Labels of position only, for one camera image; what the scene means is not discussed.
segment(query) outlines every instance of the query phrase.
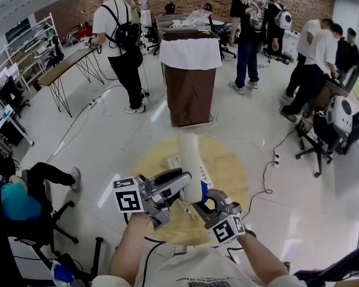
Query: white floor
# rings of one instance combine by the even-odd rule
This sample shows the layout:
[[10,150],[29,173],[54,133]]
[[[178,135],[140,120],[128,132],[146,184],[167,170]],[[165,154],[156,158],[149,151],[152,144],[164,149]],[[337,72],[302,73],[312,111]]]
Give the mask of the white floor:
[[[81,44],[69,48],[69,52],[79,46]],[[98,59],[105,75],[114,78],[106,57],[100,55]],[[258,63],[267,64],[261,54]],[[150,52],[144,57],[144,66],[151,94],[144,114],[125,114],[127,93],[122,87],[114,87],[103,93],[94,107],[83,111],[59,144],[78,113],[104,90],[118,84],[107,81],[103,86],[96,80],[89,83],[77,68],[72,68],[62,81],[73,118],[65,111],[59,112],[50,91],[43,88],[32,98],[31,107],[24,111],[21,119],[35,141],[35,146],[22,160],[22,169],[47,161],[54,154],[50,164],[66,172],[74,166],[81,170],[83,190],[79,196],[57,184],[51,185],[51,193],[55,209],[67,200],[76,202],[76,207],[69,209],[59,223],[80,242],[73,245],[57,234],[57,248],[79,260],[87,271],[92,265],[95,237],[103,237],[106,242],[100,267],[104,273],[126,226],[123,216],[117,213],[113,197],[108,195],[112,178],[116,174],[130,175],[136,159],[152,144],[185,131],[171,127],[167,107],[156,120],[152,118],[165,100],[158,56]],[[262,174],[265,164],[272,161],[272,148],[293,129],[293,125],[280,116],[279,108],[283,104],[281,94],[294,66],[273,61],[269,67],[259,70],[260,88],[248,90],[244,96],[227,86],[235,79],[235,67],[236,60],[225,60],[217,71],[212,115],[218,116],[218,121],[212,127],[204,125],[196,131],[221,139],[237,155],[247,173],[250,195],[254,195],[262,190]],[[140,76],[143,87],[147,88],[142,68]],[[300,151],[296,135],[291,135],[277,151],[281,155],[280,167],[269,165],[265,181],[273,194],[254,198],[244,223],[275,255],[291,262],[292,273],[327,267],[355,249],[359,204],[335,198],[332,165],[324,164],[322,177],[316,179],[314,155],[295,160],[294,155]],[[145,243],[141,264],[152,247],[152,243]],[[173,251],[169,244],[159,247],[151,257],[148,275]],[[243,252],[236,252],[235,258],[246,268]]]

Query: blue shirt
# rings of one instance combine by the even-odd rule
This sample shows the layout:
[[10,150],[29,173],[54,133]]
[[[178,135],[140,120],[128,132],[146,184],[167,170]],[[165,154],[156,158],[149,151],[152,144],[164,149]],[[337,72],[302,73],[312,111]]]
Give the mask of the blue shirt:
[[29,195],[22,184],[5,184],[1,188],[1,204],[4,217],[8,220],[22,221],[38,219],[41,205]]

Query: trash bin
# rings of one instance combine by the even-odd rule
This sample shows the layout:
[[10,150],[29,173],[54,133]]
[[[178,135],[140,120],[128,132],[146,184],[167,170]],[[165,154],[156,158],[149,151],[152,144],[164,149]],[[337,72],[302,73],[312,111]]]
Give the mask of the trash bin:
[[160,61],[172,126],[210,121],[218,37],[210,31],[176,29],[160,34]]

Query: plastic bag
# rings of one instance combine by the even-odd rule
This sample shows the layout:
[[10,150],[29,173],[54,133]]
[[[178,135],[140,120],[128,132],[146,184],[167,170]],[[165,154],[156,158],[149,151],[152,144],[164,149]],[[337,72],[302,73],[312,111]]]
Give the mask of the plastic bag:
[[211,14],[204,9],[194,11],[182,22],[182,26],[205,26]]

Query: brown bin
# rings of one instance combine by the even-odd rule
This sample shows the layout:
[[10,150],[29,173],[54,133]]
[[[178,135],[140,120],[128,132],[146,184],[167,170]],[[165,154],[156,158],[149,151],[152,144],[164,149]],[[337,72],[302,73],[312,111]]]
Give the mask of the brown bin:
[[[161,36],[166,41],[215,38],[209,32],[194,30],[173,31]],[[172,125],[182,127],[209,122],[216,69],[188,70],[162,64],[162,71]]]

